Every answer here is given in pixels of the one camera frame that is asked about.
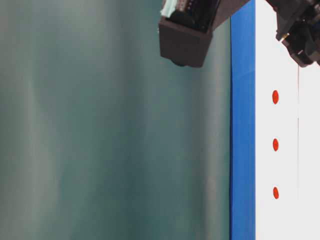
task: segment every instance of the green fabric backdrop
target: green fabric backdrop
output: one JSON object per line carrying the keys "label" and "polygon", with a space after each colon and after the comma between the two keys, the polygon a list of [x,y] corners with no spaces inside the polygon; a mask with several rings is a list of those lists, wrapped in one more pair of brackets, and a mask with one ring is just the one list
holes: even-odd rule
{"label": "green fabric backdrop", "polygon": [[160,6],[0,1],[0,239],[229,239],[230,23],[180,68]]}

